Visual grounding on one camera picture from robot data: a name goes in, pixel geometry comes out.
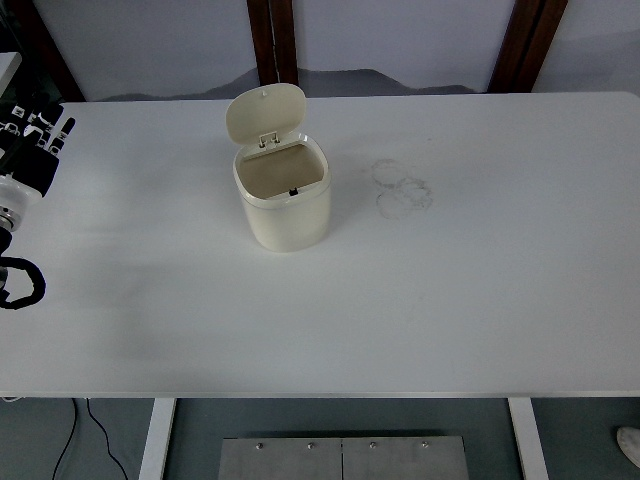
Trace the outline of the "black-white robot hand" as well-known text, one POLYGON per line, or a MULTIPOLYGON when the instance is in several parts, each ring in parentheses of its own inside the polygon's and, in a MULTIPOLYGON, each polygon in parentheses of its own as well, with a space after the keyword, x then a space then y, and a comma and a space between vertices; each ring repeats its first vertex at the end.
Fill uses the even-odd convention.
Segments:
POLYGON ((48 193, 76 120, 42 93, 21 100, 1 122, 1 214, 22 216, 48 193))

